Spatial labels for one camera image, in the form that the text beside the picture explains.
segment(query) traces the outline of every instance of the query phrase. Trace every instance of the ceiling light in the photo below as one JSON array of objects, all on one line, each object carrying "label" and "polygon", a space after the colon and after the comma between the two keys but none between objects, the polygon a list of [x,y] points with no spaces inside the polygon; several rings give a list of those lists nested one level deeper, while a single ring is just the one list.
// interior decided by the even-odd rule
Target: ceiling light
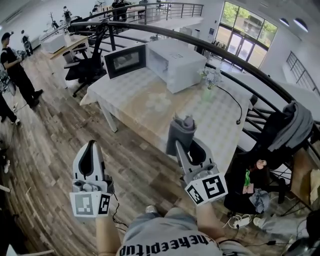
[{"label": "ceiling light", "polygon": [[285,19],[285,18],[281,18],[280,21],[286,25],[287,27],[289,27],[289,22]]},{"label": "ceiling light", "polygon": [[300,28],[302,28],[305,32],[308,32],[307,24],[301,18],[295,18],[294,23],[297,24]]},{"label": "ceiling light", "polygon": [[264,3],[264,2],[261,2],[260,5],[265,7],[265,8],[268,8],[268,5],[266,3]]}]

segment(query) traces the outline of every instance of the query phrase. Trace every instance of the wooden floor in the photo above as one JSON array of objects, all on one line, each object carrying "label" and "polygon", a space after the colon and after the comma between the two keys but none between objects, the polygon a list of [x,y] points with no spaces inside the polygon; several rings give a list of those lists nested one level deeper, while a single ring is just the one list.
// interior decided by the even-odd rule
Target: wooden floor
[{"label": "wooden floor", "polygon": [[[9,173],[1,174],[3,184],[11,189],[6,203],[12,214],[19,215],[17,223],[27,237],[28,250],[54,249],[60,256],[96,255],[94,222],[77,220],[69,201],[73,160],[92,139],[101,146],[106,170],[115,182],[120,203],[117,220],[129,225],[147,205],[156,205],[162,212],[178,206],[194,214],[194,204],[179,186],[178,165],[118,121],[118,131],[113,133],[96,103],[79,105],[86,90],[73,98],[70,90],[57,85],[47,63],[40,50],[24,61],[34,87],[43,89],[44,94],[35,110],[25,106],[17,112],[20,127],[7,121],[0,129],[12,162]],[[14,102],[19,103],[18,108],[25,105],[20,93],[14,98],[5,93],[5,98],[10,106]],[[286,201],[279,206],[276,201],[271,209],[278,214],[295,203]],[[117,202],[114,198],[111,202],[113,214]],[[226,223],[228,210],[223,201],[215,202],[214,207],[221,222]],[[229,238],[237,232],[228,226],[225,231]],[[245,245],[260,245],[274,237],[250,223],[239,230],[235,239]],[[284,246],[251,248],[257,255],[276,256]]]}]

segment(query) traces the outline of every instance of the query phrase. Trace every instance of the ceiling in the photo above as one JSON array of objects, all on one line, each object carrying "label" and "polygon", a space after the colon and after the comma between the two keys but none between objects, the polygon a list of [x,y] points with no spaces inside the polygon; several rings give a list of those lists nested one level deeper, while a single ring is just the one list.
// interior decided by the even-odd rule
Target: ceiling
[{"label": "ceiling", "polygon": [[13,13],[41,0],[0,0],[0,24]]},{"label": "ceiling", "polygon": [[[320,47],[320,0],[227,0],[238,4],[276,26],[289,29],[303,41]],[[280,18],[288,20],[290,27],[279,22]],[[295,23],[301,18],[307,24],[309,32],[304,32]]]}]

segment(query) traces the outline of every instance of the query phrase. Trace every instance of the power strip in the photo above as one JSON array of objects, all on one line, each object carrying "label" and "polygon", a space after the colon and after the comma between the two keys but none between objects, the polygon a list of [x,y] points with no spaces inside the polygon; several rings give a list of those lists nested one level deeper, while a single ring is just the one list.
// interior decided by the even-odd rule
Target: power strip
[{"label": "power strip", "polygon": [[239,228],[244,227],[246,225],[248,225],[250,223],[250,218],[249,217],[245,217],[242,218],[240,220],[236,220],[233,224],[233,227],[236,229],[237,225],[239,226]]}]

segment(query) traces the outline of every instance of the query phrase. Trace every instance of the gray cloth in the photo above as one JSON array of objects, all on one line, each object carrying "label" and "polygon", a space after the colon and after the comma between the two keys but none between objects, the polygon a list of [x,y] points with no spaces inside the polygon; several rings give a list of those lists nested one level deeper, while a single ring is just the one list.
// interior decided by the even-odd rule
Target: gray cloth
[{"label": "gray cloth", "polygon": [[270,204],[268,192],[261,188],[254,189],[254,194],[249,197],[249,200],[255,206],[257,213],[262,213],[267,210]]},{"label": "gray cloth", "polygon": [[117,256],[254,256],[234,240],[219,245],[198,231],[188,214],[160,217],[146,213],[133,221]]},{"label": "gray cloth", "polygon": [[298,238],[308,238],[307,232],[307,217],[292,217],[283,216],[278,217],[268,216],[261,219],[260,228],[268,233],[283,235],[283,236],[297,236]]},{"label": "gray cloth", "polygon": [[197,127],[192,116],[187,115],[185,119],[181,119],[176,115],[170,123],[165,153],[174,157],[176,156],[175,143],[177,140],[189,152],[196,129]]},{"label": "gray cloth", "polygon": [[292,119],[286,127],[278,132],[268,147],[271,152],[283,145],[293,149],[310,135],[314,124],[311,112],[297,101],[292,101],[285,106],[282,112],[287,115],[287,118]]}]

